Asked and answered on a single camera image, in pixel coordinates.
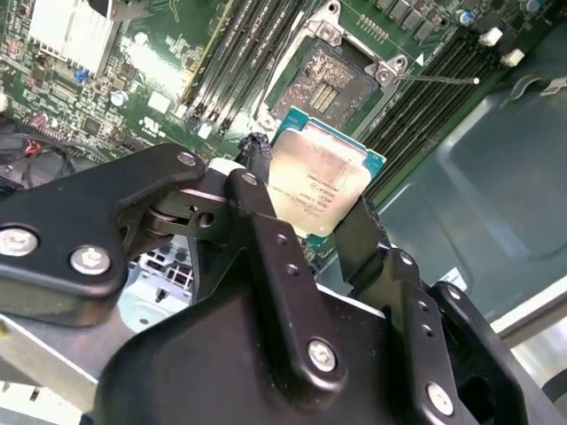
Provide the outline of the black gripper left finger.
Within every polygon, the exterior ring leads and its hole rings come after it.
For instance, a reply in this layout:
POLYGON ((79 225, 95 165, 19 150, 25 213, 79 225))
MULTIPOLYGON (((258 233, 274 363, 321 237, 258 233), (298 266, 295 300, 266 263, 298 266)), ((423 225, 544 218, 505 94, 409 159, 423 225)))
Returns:
POLYGON ((173 220, 175 234, 220 246, 205 283, 253 286, 277 381, 340 390, 345 365, 321 370, 310 359, 309 344, 334 346, 335 329, 263 180, 237 169, 208 192, 205 176, 200 158, 167 143, 11 194, 1 203, 2 311, 71 327, 106 320, 129 259, 168 238, 145 219, 172 199, 186 209, 173 220))

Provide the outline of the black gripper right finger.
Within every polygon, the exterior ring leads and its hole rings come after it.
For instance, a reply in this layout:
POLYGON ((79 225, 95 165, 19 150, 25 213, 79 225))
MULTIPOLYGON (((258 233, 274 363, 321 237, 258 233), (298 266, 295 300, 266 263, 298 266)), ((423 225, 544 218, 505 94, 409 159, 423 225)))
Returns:
POLYGON ((353 297, 388 321, 388 385, 404 424, 529 424, 521 367, 467 296, 423 282, 365 197, 334 231, 353 297))

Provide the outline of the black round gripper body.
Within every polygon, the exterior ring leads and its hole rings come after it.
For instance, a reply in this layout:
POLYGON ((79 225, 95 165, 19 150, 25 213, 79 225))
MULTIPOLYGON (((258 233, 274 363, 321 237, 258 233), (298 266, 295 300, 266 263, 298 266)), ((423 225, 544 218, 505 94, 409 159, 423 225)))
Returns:
POLYGON ((349 376, 326 407, 292 403, 273 376, 255 296, 226 290, 123 345, 97 386, 98 424, 422 424, 393 367, 387 321, 330 290, 322 301, 349 376))

